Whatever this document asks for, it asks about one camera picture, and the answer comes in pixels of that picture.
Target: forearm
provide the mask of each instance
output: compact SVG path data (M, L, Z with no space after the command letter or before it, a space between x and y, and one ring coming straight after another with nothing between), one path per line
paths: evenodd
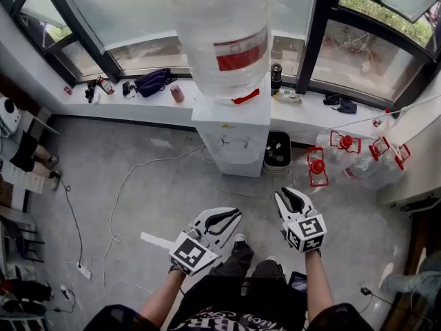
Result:
M155 326L161 328L170 309L172 309L184 279L185 274L180 270L171 271L161 287L149 298L140 314Z
M308 319L311 322L324 309L334 305L331 288L317 250L305 253Z

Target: white cabinet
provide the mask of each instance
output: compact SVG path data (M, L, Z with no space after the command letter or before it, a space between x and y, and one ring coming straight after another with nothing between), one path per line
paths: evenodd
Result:
M192 123L225 174L260 176L271 119L269 74L259 91L240 105L202 95L196 100Z

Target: plastic water bottle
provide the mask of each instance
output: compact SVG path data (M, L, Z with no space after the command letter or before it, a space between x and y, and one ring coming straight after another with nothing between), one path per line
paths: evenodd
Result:
M371 144L363 144L360 156L344 170L344 174L365 188L381 189L404 175L403 163L410 157L410 152L406 145L399 147L398 151L401 158L385 137L379 137Z
M241 98L269 69L269 0L169 0L193 79L206 97Z
M362 140L330 130L318 134L316 145L323 148L326 172L334 177L355 162L361 152Z
M291 187L312 195L329 185L324 152L321 147L311 147L292 168Z

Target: person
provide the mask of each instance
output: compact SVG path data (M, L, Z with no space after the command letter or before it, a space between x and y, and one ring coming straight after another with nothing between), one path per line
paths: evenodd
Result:
M305 253L306 303L305 293L286 283L276 257L260 262L246 279L253 255L245 236L237 234L231 256L185 293L167 329L301 331L307 309L308 330L372 330L352 305L335 305L317 250ZM109 305L84 330L159 331L184 279L185 274L172 267L139 314L123 305Z
M417 274L392 274L389 263L380 281L380 290L400 293L418 293L427 301L428 319L436 322L441 311L441 251L434 252L421 263Z
M24 172L33 172L52 181L52 190L56 191L61 180L61 171L54 170L59 162L58 156L50 154L38 141L23 131L19 149L10 162Z

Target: person's leg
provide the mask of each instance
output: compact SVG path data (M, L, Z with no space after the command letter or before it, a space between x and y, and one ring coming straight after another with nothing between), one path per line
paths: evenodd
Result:
M381 290L421 294L427 300L427 306L430 310L435 306L440 288L441 273L439 272L423 272L411 276L390 274L381 285Z
M43 159L49 169L53 169L58 164L58 156L52 156L43 146L38 145L35 149L34 156Z
M35 173L36 175L39 175L40 177L49 178L50 176L50 170L48 170L40 162L34 162L34 169L32 169L32 172Z
M441 251L434 252L424 259L420 266L420 272L427 271L441 272Z
M282 266L277 262L275 257L260 262L252 275L253 278L261 279L282 279L286 281L285 273L283 273Z
M52 155L43 147L38 145L35 152L34 152L34 156L43 159L44 161L49 161L50 157L52 157Z
M52 191L57 191L60 185L61 171L60 170L49 170L40 162L34 162L34 168L32 172L40 177L45 177L52 181Z
M231 256L226 262L212 268L209 274L224 277L245 277L254 251L248 246L243 234L237 234L234 238L234 246Z

